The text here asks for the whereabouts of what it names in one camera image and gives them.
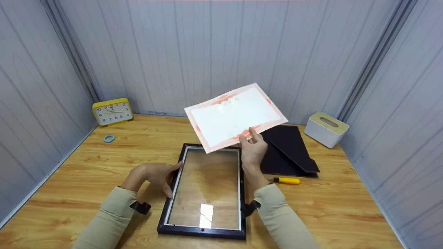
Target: person's hand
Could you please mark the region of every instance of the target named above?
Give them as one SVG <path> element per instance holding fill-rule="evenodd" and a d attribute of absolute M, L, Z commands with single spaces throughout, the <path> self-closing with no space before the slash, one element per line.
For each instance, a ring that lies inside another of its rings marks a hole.
<path fill-rule="evenodd" d="M 172 191 L 167 183 L 167 178 L 171 172 L 181 167 L 182 162 L 175 165 L 168 163 L 143 163 L 133 168 L 126 180 L 120 186 L 131 191 L 138 191 L 145 181 L 160 187 L 169 198 L 172 197 Z"/>
<path fill-rule="evenodd" d="M 268 144 L 263 140 L 263 136 L 257 134 L 254 129 L 249 128 L 252 138 L 247 140 L 240 136 L 241 162 L 246 178 L 254 190 L 269 184 L 260 170 L 260 163 L 268 149 Z"/>

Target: clock face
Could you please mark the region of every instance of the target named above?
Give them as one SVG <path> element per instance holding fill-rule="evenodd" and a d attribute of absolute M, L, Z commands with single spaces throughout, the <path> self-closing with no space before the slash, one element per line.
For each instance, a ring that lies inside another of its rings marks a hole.
<path fill-rule="evenodd" d="M 131 109 L 128 103 L 118 103 L 94 108 L 94 114 L 100 125 L 108 125 L 115 122 L 132 119 Z"/>

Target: blue hair tie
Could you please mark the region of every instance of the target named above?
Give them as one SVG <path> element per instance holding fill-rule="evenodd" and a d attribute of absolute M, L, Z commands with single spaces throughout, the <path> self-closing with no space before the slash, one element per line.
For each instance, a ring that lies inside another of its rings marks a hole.
<path fill-rule="evenodd" d="M 103 142 L 105 142 L 105 143 L 110 143 L 110 142 L 112 142 L 112 141 L 114 141 L 114 136 L 113 135 L 106 135 L 104 138 L 103 138 Z"/>

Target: glass pane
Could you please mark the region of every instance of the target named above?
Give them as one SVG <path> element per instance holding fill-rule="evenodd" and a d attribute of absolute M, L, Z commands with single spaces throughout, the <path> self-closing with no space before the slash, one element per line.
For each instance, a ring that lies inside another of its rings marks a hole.
<path fill-rule="evenodd" d="M 188 148 L 166 224 L 240 229 L 238 151 Z"/>

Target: clock hands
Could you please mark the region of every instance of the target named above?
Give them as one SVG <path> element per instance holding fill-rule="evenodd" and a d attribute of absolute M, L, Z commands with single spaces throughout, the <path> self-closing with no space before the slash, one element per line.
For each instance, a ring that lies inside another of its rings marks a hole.
<path fill-rule="evenodd" d="M 110 110 L 107 110 L 108 112 L 111 112 L 111 113 L 124 113 L 124 112 L 115 112 L 115 111 L 110 111 Z"/>

